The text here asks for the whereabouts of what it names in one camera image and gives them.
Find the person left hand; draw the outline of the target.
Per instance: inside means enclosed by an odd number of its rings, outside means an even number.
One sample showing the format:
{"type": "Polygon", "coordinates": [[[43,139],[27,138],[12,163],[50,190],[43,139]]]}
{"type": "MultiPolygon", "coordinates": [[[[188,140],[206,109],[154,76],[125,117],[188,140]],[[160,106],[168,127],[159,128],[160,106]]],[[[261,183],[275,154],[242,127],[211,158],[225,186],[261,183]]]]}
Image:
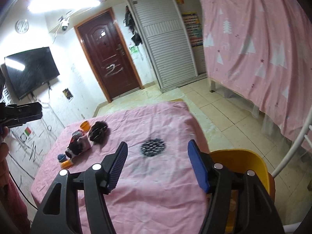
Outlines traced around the person left hand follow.
{"type": "Polygon", "coordinates": [[[9,180],[9,168],[7,164],[6,157],[9,153],[9,147],[4,142],[5,137],[7,137],[9,129],[3,127],[3,132],[1,133],[1,149],[0,149],[0,187],[4,187],[8,184],[9,180]]]}

